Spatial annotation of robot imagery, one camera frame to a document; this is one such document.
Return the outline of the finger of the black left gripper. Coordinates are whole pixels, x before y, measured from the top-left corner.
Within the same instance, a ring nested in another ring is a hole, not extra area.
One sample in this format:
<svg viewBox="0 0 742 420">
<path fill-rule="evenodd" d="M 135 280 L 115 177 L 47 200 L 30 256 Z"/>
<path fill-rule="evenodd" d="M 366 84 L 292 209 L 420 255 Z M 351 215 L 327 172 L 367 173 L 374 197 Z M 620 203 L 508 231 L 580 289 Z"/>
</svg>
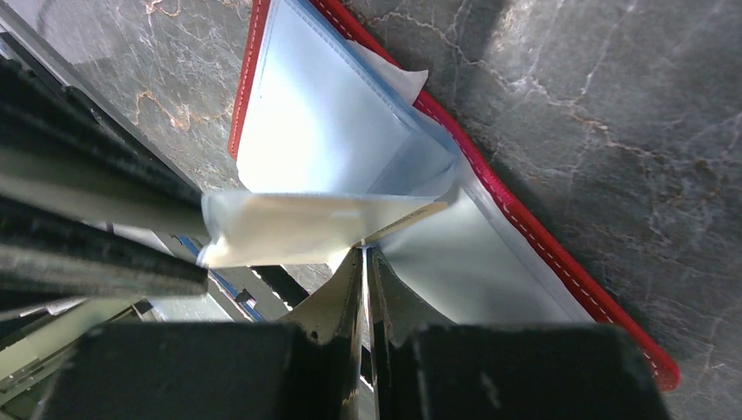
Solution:
<svg viewBox="0 0 742 420">
<path fill-rule="evenodd" d="M 73 219 L 207 235 L 201 192 L 72 98 L 1 60 L 1 193 Z"/>
<path fill-rule="evenodd" d="M 76 298 L 207 292 L 208 271 L 173 255 L 35 206 L 1 199 L 1 313 Z"/>
</svg>

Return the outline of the single gold credit card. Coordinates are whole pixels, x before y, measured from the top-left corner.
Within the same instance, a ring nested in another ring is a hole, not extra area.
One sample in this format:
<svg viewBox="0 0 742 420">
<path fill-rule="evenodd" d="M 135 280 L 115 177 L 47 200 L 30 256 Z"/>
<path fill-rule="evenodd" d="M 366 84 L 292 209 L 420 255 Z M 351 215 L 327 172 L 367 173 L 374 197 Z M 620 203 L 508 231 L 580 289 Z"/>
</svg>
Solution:
<svg viewBox="0 0 742 420">
<path fill-rule="evenodd" d="M 358 242 L 358 245 L 367 245 L 371 242 L 376 242 L 387 235 L 391 235 L 414 223 L 417 223 L 420 220 L 430 217 L 431 215 L 436 214 L 446 209 L 448 206 L 449 204 L 445 201 L 436 201 L 426 206 L 422 206 L 421 208 L 415 210 L 414 212 L 411 212 L 403 216 L 401 219 L 387 225 L 386 227 L 360 240 Z"/>
</svg>

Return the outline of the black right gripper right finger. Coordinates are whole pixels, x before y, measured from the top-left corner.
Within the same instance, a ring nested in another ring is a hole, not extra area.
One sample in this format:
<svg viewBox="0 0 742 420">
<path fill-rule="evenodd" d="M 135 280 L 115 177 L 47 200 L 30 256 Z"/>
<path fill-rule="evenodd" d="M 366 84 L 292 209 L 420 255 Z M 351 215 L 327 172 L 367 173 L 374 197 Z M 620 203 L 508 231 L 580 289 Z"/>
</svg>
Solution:
<svg viewBox="0 0 742 420">
<path fill-rule="evenodd" d="M 453 322 L 403 282 L 378 248 L 366 249 L 366 287 L 376 417 L 421 419 L 420 364 L 410 337 Z"/>
</svg>

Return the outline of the red leather card holder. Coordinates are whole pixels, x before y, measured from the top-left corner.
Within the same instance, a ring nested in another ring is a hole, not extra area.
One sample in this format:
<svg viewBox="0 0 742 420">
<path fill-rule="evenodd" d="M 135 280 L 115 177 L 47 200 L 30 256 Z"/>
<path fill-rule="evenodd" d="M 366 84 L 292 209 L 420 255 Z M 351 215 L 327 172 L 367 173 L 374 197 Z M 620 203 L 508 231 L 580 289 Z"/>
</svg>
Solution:
<svg viewBox="0 0 742 420">
<path fill-rule="evenodd" d="M 395 273 L 460 324 L 598 322 L 637 342 L 660 389 L 680 371 L 504 186 L 456 121 L 338 1 L 256 1 L 228 151 L 254 193 L 425 197 L 380 240 Z"/>
</svg>

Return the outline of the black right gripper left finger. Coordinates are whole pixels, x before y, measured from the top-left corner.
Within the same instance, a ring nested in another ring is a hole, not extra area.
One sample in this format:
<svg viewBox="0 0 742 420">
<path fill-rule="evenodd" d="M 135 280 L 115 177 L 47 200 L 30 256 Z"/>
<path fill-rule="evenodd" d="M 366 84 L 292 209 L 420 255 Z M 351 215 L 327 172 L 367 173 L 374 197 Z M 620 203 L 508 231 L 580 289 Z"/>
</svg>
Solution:
<svg viewBox="0 0 742 420">
<path fill-rule="evenodd" d="M 362 250 L 349 250 L 331 278 L 281 318 L 298 328 L 286 379 L 289 419 L 359 417 L 363 270 Z"/>
</svg>

